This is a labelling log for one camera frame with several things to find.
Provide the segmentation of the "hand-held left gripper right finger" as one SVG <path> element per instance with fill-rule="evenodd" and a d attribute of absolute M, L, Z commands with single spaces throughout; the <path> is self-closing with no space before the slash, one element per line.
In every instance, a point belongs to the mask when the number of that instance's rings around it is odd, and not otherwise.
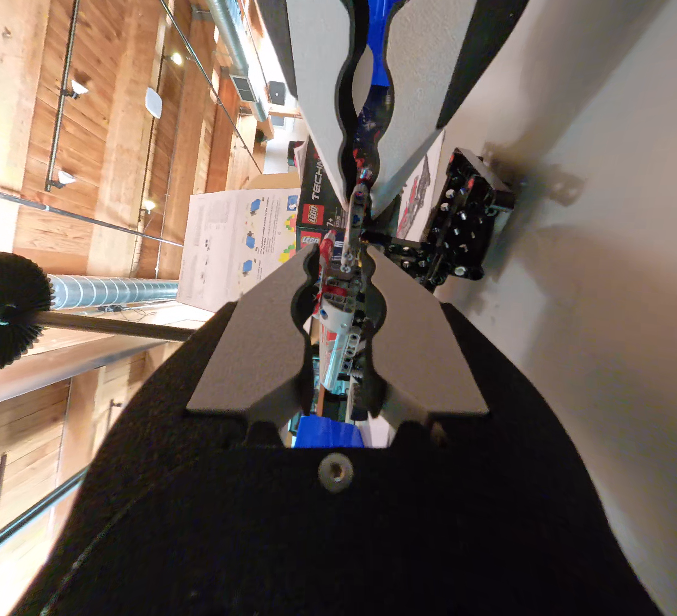
<path fill-rule="evenodd" d="M 439 300 L 376 248 L 370 278 L 385 302 L 372 339 L 372 364 L 385 382 L 380 412 L 393 427 L 431 426 L 449 417 L 481 417 L 489 408 Z"/>

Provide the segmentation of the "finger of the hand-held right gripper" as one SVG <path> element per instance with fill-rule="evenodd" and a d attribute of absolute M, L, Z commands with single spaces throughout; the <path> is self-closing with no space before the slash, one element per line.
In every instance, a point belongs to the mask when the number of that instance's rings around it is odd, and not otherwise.
<path fill-rule="evenodd" d="M 385 66 L 394 108 L 377 144 L 379 171 L 372 185 L 377 218 L 401 192 L 441 132 L 447 90 L 477 0 L 407 0 L 392 15 Z"/>
<path fill-rule="evenodd" d="M 352 146 L 370 80 L 368 0 L 286 0 L 297 99 L 334 192 L 348 203 L 357 171 Z"/>

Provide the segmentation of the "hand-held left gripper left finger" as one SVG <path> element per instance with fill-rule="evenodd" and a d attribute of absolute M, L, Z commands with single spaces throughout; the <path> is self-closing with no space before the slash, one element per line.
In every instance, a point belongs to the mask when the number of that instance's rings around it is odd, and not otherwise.
<path fill-rule="evenodd" d="M 304 325 L 316 304 L 318 271 L 319 249 L 310 244 L 239 299 L 188 412 L 277 428 L 309 412 L 313 354 Z"/>

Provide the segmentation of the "toy brick vehicle model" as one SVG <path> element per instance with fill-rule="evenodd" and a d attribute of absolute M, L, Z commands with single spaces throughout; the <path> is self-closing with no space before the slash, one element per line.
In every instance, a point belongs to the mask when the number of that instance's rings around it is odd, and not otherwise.
<path fill-rule="evenodd" d="M 368 256 L 369 247 L 383 253 L 436 297 L 435 291 L 446 280 L 483 280 L 485 262 L 489 261 L 491 269 L 497 266 L 500 245 L 535 211 L 538 196 L 567 207 L 577 201 L 584 186 L 582 178 L 556 165 L 541 172 L 540 177 L 514 180 L 514 189 L 499 173 L 508 173 L 508 168 L 495 170 L 471 151 L 456 148 L 420 242 L 387 234 L 389 226 L 371 219 L 367 193 L 372 181 L 358 179 L 361 197 L 357 209 L 347 213 L 344 232 L 344 236 L 353 234 L 355 241 L 348 270 L 342 270 L 341 259 L 333 260 L 334 231 L 317 244 L 319 271 L 313 312 L 319 328 L 317 377 L 331 395 L 337 382 L 347 378 L 351 383 L 347 393 L 350 405 L 356 386 L 357 406 L 371 417 L 383 416 L 380 409 L 386 387 L 374 371 L 372 339 L 385 319 L 385 302 L 370 280 L 374 262 Z M 465 420 L 472 424 L 500 422 L 521 411 L 549 415 L 545 400 L 507 357 L 456 307 L 439 302 L 489 413 L 481 417 L 449 416 L 435 422 L 443 427 Z"/>

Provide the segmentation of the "grey desk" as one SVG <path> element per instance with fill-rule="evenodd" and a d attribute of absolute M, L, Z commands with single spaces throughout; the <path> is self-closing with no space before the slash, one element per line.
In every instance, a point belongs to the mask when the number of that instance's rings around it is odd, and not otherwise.
<path fill-rule="evenodd" d="M 575 445 L 676 614 L 676 0 L 530 0 L 448 124 L 518 200 L 449 300 Z"/>

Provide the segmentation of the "blue bin with printed tag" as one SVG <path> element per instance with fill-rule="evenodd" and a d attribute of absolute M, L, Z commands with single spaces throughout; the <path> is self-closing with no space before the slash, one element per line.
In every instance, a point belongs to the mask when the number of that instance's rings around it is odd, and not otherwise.
<path fill-rule="evenodd" d="M 370 80 L 368 95 L 358 112 L 358 131 L 354 151 L 362 153 L 375 148 L 377 131 L 384 126 L 387 102 L 391 99 L 389 79 L 384 65 L 386 24 L 391 10 L 399 0 L 368 0 L 369 26 L 366 62 L 362 65 Z M 339 396 L 326 391 L 322 417 L 301 418 L 295 447 L 385 447 L 392 439 L 393 429 L 383 418 L 373 419 L 358 406 L 358 388 L 353 388 L 350 400 L 355 418 L 333 420 L 329 417 L 330 400 Z"/>

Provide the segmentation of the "white printed cardboard box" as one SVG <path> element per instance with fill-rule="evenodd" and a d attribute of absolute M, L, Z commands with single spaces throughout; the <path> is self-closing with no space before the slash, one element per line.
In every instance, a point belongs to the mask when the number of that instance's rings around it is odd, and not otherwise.
<path fill-rule="evenodd" d="M 295 307 L 317 281 L 319 253 L 297 244 L 300 188 L 241 189 L 190 198 L 176 301 L 216 313 L 250 290 Z"/>

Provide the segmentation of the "open instruction booklet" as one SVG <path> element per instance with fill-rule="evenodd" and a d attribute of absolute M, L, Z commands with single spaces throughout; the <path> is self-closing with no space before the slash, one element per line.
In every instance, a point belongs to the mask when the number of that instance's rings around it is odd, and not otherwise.
<path fill-rule="evenodd" d="M 444 144 L 443 130 L 402 188 L 396 237 L 420 242 L 433 206 L 439 159 Z"/>

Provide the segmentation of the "dark toy box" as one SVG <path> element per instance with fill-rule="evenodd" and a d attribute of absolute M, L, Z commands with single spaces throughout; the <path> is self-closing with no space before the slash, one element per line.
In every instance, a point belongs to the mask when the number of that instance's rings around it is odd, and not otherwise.
<path fill-rule="evenodd" d="M 353 139 L 353 163 L 357 169 L 377 155 L 377 141 L 383 135 L 386 118 L 393 107 L 391 87 L 373 85 L 358 116 Z M 297 248 L 320 243 L 335 233 L 333 260 L 339 262 L 346 228 L 346 211 L 339 202 L 312 139 L 308 138 L 300 170 L 300 197 L 296 220 Z"/>

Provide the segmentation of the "black ceiling pipe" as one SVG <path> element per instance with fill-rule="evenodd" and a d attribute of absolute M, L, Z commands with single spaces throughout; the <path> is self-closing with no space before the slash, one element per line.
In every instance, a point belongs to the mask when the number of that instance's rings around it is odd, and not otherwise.
<path fill-rule="evenodd" d="M 55 113 L 54 130 L 51 139 L 49 160 L 47 163 L 47 173 L 45 176 L 45 185 L 44 185 L 45 192 L 50 192 L 53 188 L 60 189 L 64 187 L 64 184 L 62 184 L 61 182 L 59 182 L 57 178 L 55 178 L 55 164 L 57 159 L 58 146 L 60 143 L 60 135 L 62 130 L 63 114 L 66 99 L 79 96 L 79 94 L 75 90 L 68 89 L 68 82 L 71 76 L 71 64 L 74 51 L 74 42 L 75 36 L 77 34 L 77 22 L 79 17 L 79 10 L 80 10 L 80 0 L 73 0 L 71 9 L 71 19 L 68 28 L 66 51 L 63 59 L 62 76 L 60 81 L 57 109 Z"/>

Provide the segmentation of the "silver air duct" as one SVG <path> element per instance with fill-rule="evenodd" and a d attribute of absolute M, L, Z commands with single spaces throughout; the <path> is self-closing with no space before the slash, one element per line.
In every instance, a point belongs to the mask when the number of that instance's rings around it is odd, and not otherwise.
<path fill-rule="evenodd" d="M 86 275 L 48 275 L 53 309 L 86 309 L 122 306 L 154 301 L 171 301 L 177 296 L 177 280 L 155 280 Z"/>
<path fill-rule="evenodd" d="M 230 77 L 240 100 L 249 104 L 258 122 L 266 122 L 269 104 L 266 99 L 264 72 L 238 0 L 205 0 L 208 11 L 230 56 Z"/>

